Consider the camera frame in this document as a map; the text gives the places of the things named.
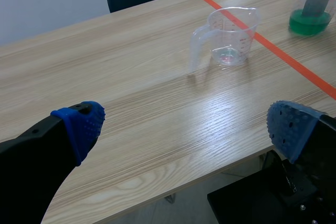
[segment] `wooden table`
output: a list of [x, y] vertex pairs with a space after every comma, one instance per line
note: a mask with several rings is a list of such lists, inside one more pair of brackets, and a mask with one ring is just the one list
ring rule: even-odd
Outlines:
[[[288, 31], [293, 0], [214, 0], [260, 9], [257, 31], [336, 85], [336, 25]], [[204, 51], [189, 76], [192, 32], [214, 9], [157, 0], [0, 48], [0, 132], [14, 138], [50, 111], [106, 108], [98, 143], [54, 197], [43, 223], [104, 223], [272, 148], [281, 99], [336, 115], [335, 101], [254, 41], [248, 63], [220, 70]]]

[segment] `blue rubber pad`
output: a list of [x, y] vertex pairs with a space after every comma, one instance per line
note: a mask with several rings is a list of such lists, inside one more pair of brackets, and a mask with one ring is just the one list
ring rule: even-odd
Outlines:
[[269, 137], [290, 163], [294, 163], [307, 143], [321, 111], [289, 101], [277, 101], [267, 114]]
[[104, 108], [98, 102], [82, 102], [92, 105], [89, 114], [81, 114], [71, 108], [54, 110], [51, 115], [63, 119], [67, 129], [70, 144], [76, 158], [76, 166], [88, 155], [95, 139], [100, 135], [100, 131], [105, 120]]

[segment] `measuring cup handle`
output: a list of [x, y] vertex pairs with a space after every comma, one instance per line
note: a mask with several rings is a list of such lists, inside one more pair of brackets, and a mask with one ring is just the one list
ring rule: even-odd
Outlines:
[[221, 30], [210, 30], [209, 25], [201, 26], [194, 31], [190, 41], [189, 73], [195, 72], [198, 67], [203, 42], [218, 33], [221, 34]]

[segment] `white wall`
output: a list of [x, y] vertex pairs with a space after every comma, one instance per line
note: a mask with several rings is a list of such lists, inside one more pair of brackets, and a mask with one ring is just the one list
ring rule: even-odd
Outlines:
[[107, 0], [0, 0], [0, 46], [108, 13]]

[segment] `measuring cup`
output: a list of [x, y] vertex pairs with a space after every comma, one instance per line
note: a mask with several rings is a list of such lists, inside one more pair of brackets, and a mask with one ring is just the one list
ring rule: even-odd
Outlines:
[[335, 7], [336, 0], [295, 0], [289, 27], [301, 35], [318, 34], [328, 26]]
[[206, 40], [210, 40], [212, 57], [218, 64], [242, 64], [259, 22], [260, 14], [255, 8], [229, 7], [211, 13], [207, 24], [196, 29], [191, 38], [190, 72], [197, 69], [202, 44]]

